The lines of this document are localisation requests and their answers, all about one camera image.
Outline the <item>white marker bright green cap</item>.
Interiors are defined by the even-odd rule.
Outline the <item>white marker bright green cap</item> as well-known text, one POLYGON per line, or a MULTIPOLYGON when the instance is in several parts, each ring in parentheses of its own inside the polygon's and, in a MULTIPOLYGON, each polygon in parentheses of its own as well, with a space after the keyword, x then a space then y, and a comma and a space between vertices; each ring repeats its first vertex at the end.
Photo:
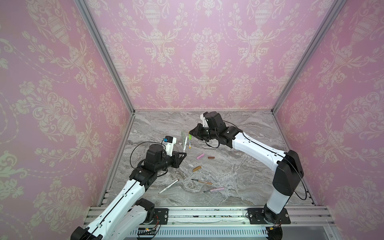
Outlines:
POLYGON ((165 192, 166 190, 168 190, 170 187, 172 187, 174 184, 176 184, 177 182, 179 182, 179 180, 175 180, 173 181, 171 184, 169 184, 167 187, 165 187, 163 190, 161 190, 159 192, 159 194, 162 194, 163 192, 165 192))

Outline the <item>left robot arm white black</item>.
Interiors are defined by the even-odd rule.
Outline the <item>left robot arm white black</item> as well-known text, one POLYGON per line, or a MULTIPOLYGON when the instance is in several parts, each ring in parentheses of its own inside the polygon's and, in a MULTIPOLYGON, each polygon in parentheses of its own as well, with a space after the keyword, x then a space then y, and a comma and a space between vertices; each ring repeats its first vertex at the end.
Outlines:
POLYGON ((158 172, 179 168, 187 154, 173 151, 173 144, 152 144, 146 157, 132 171, 120 193, 86 228, 77 227, 71 240, 123 240, 143 223, 159 222, 155 205, 142 196, 158 172))

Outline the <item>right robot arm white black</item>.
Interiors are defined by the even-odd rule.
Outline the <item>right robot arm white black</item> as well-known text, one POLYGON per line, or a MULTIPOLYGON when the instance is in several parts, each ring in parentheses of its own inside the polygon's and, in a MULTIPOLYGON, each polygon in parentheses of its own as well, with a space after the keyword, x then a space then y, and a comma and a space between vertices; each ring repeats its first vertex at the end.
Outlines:
POLYGON ((227 126, 217 112, 205 112, 200 118, 202 122, 189 131, 191 136, 205 143, 217 140, 219 146, 248 154, 274 172, 274 190, 264 206, 263 214, 267 222, 279 223, 280 214, 303 181, 304 171, 299 155, 293 150, 284 152, 263 144, 233 124, 227 126))

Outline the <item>tan brown pen cap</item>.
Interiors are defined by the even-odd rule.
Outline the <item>tan brown pen cap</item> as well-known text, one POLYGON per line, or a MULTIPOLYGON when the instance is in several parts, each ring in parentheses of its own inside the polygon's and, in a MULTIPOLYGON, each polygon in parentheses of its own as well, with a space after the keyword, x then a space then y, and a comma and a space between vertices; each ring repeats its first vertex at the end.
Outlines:
POLYGON ((196 168, 193 169, 193 173, 200 170, 202 168, 202 166, 197 166, 196 168))

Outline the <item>brown fountain pen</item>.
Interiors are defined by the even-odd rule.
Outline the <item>brown fountain pen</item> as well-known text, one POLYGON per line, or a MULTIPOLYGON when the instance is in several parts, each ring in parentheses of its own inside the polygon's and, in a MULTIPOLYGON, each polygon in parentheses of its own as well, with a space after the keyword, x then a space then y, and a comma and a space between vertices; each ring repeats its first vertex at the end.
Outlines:
POLYGON ((207 181, 203 181, 203 180, 198 180, 198 179, 191 179, 191 180, 195 181, 195 182, 198 182, 198 183, 206 184, 206 185, 213 185, 213 183, 207 182, 207 181))

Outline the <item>pink fountain pen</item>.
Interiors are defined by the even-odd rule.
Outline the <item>pink fountain pen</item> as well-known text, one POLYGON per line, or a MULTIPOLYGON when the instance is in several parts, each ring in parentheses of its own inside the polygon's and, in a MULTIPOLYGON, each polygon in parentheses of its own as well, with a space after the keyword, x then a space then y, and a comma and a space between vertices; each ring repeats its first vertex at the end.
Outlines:
POLYGON ((206 191, 203 191, 203 193, 214 193, 214 192, 220 192, 220 191, 224 191, 224 190, 225 190, 225 188, 221 187, 221 188, 214 188, 214 189, 206 190, 206 191))

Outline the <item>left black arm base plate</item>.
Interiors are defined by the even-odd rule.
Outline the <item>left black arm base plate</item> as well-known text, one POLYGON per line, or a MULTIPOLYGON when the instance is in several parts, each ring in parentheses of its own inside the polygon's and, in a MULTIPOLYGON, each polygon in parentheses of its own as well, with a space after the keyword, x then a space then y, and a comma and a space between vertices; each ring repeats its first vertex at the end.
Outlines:
POLYGON ((168 216, 169 216, 169 209, 168 208, 155 208, 153 210, 150 210, 149 212, 146 211, 146 218, 141 225, 167 225, 168 224, 168 216))

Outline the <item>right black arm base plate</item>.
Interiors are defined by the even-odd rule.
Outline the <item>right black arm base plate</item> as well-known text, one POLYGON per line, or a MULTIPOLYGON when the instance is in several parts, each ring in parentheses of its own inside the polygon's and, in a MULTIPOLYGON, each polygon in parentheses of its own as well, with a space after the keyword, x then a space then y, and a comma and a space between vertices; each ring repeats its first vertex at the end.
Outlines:
POLYGON ((288 211, 283 208, 279 214, 264 208, 248 208, 246 218, 251 225, 289 225, 291 220, 288 211))

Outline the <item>left aluminium corner post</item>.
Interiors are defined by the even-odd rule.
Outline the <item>left aluminium corner post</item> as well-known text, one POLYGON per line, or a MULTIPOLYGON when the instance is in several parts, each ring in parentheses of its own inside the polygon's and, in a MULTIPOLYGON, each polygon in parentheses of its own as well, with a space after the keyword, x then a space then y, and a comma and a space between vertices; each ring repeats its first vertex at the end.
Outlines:
POLYGON ((132 102, 128 96, 128 93, 125 89, 125 86, 124 86, 124 84, 123 84, 123 82, 119 76, 119 73, 118 73, 118 71, 117 71, 117 69, 113 63, 111 55, 109 54, 107 46, 104 43, 104 40, 102 38, 102 34, 99 31, 94 18, 92 17, 92 14, 89 10, 89 7, 87 6, 86 1, 74 0, 74 2, 79 9, 79 12, 80 12, 89 32, 91 34, 91 37, 93 38, 93 40, 95 42, 97 49, 99 50, 99 52, 103 58, 104 63, 106 64, 106 68, 108 69, 109 73, 112 76, 112 80, 114 81, 114 83, 115 83, 115 85, 116 85, 116 87, 117 87, 117 89, 118 89, 118 91, 119 91, 119 93, 123 99, 123 102, 125 103, 127 109, 129 110, 130 115, 133 116, 135 114, 133 104, 132 104, 132 102))

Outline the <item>aluminium corner post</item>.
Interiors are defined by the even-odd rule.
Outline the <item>aluminium corner post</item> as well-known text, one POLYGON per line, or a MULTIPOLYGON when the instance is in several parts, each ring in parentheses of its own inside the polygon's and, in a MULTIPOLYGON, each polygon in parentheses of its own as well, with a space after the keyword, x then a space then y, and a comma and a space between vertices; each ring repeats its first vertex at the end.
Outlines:
POLYGON ((103 58, 104 63, 106 64, 106 68, 108 69, 109 73, 112 76, 112 80, 114 81, 114 83, 115 83, 115 85, 116 85, 116 87, 117 87, 117 89, 118 89, 118 91, 119 91, 119 93, 123 99, 123 102, 125 103, 127 109, 129 110, 130 115, 133 116, 135 114, 133 104, 132 104, 132 102, 128 96, 128 93, 125 89, 125 86, 124 86, 124 84, 123 84, 123 82, 119 76, 119 73, 118 73, 118 71, 117 71, 117 69, 113 63, 111 55, 109 54, 107 46, 104 43, 104 40, 102 38, 102 34, 99 31, 94 18, 92 17, 92 14, 89 10, 89 7, 87 6, 86 1, 74 0, 74 2, 79 9, 79 12, 80 12, 89 32, 91 34, 91 37, 93 38, 93 40, 95 42, 97 49, 99 50, 99 52, 103 58))
POLYGON ((279 95, 274 107, 271 109, 271 113, 273 116, 277 115, 279 109, 282 107, 284 101, 286 100, 291 89, 293 88, 296 80, 299 78, 300 74, 305 69, 313 54, 316 52, 317 48, 321 44, 322 40, 326 36, 328 30, 330 29, 331 25, 339 15, 346 2, 346 0, 336 0, 332 2, 327 14, 325 15, 320 26, 316 30, 313 39, 310 41, 308 47, 306 48, 297 66, 295 67, 291 77, 287 81, 287 84, 279 95))

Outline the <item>aluminium front rail frame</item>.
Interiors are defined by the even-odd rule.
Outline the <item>aluminium front rail frame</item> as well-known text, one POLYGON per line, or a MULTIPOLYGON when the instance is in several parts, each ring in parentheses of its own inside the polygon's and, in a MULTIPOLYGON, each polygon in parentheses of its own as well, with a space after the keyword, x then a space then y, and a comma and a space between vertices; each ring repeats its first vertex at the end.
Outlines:
POLYGON ((135 229, 153 233, 167 227, 263 227, 266 238, 203 238, 151 240, 340 240, 342 236, 327 207, 286 206, 291 224, 251 225, 246 218, 248 208, 259 206, 160 207, 168 208, 167 225, 139 225, 135 229))

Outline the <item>right aluminium corner post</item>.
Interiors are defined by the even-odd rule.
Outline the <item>right aluminium corner post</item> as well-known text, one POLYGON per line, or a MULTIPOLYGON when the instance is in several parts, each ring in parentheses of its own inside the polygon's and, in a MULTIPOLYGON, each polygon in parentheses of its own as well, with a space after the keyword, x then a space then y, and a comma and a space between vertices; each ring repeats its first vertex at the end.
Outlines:
POLYGON ((282 107, 284 101, 286 100, 291 89, 293 88, 296 80, 299 78, 300 74, 305 69, 313 54, 316 52, 317 48, 321 44, 322 40, 326 36, 328 30, 330 29, 331 25, 339 15, 346 2, 346 0, 336 0, 332 2, 327 14, 325 15, 320 26, 316 30, 313 39, 310 41, 308 47, 306 48, 297 66, 295 67, 291 77, 287 81, 287 84, 279 95, 274 107, 271 109, 271 113, 273 116, 277 115, 279 109, 282 107))

